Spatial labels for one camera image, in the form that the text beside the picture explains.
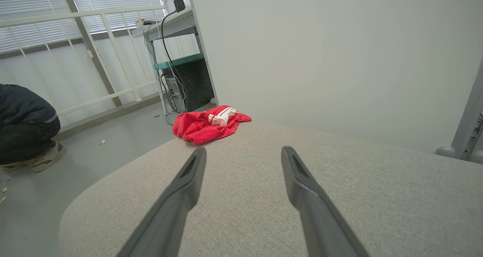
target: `red cloth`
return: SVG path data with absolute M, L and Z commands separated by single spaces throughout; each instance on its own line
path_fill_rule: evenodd
M 194 145 L 200 145 L 235 133 L 240 122 L 252 121 L 251 117 L 238 113 L 228 118 L 226 126 L 210 124 L 214 119 L 213 117 L 221 116 L 228 108 L 233 109 L 229 106 L 218 106 L 204 112 L 180 114 L 174 122 L 173 134 L 185 141 L 190 141 Z

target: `gray upholstered seat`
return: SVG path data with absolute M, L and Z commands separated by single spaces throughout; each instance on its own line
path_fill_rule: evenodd
M 286 196 L 283 145 L 297 150 L 372 256 L 483 254 L 481 165 L 250 122 L 205 145 L 180 255 L 307 254 Z M 85 190 L 62 217 L 64 254 L 117 253 L 194 148 L 171 140 Z

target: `baseboard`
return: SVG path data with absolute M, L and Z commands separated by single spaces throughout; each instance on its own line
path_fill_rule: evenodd
M 129 102 L 127 104 L 121 105 L 119 107 L 104 111 L 100 114 L 93 115 L 91 117 L 79 120 L 65 127 L 60 128 L 59 133 L 53 138 L 53 140 L 63 140 L 69 138 L 72 135 L 83 132 L 89 128 L 100 125 L 106 121 L 112 120 L 116 117 L 129 114 L 130 112 L 139 110 L 151 104 L 161 101 L 159 94 L 152 94 L 143 97 L 143 100 L 136 102 Z

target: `black pants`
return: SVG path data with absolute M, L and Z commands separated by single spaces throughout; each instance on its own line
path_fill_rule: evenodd
M 47 152 L 60 130 L 59 118 L 50 123 L 0 125 L 0 165 L 33 159 Z

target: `dark jacket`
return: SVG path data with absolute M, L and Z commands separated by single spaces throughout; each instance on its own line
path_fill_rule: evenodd
M 0 126 L 14 123 L 50 123 L 57 117 L 45 99 L 18 85 L 0 85 Z

